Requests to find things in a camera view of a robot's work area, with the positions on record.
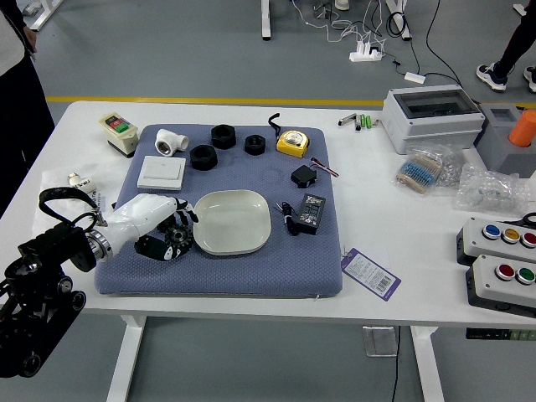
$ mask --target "orange cup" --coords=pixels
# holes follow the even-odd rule
[[[510,132],[508,140],[518,147],[529,147],[536,137],[536,111],[524,111]]]

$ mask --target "power strip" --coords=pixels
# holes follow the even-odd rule
[[[536,230],[470,218],[456,237],[459,264],[471,265],[479,255],[536,262]]]
[[[370,42],[366,44],[359,40],[358,47],[355,52],[350,54],[350,61],[380,61],[382,59],[382,54],[378,49],[370,47]]]
[[[466,272],[467,300],[475,307],[536,317],[536,264],[480,255]]]

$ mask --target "blue button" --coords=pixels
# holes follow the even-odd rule
[[[489,240],[495,240],[498,239],[501,235],[501,230],[494,224],[487,225],[484,229],[482,229],[482,234],[486,236]]]

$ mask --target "purple label tag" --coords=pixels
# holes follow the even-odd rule
[[[356,249],[351,249],[343,258],[341,267],[346,275],[385,301],[389,300],[401,282],[399,278]]]

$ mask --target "plastic bag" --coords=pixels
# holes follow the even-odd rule
[[[408,160],[396,174],[396,182],[427,193],[432,188],[457,188],[465,157],[460,148],[420,144],[408,148]]]
[[[530,189],[519,175],[503,174],[466,163],[461,172],[456,207],[468,211],[524,215]]]

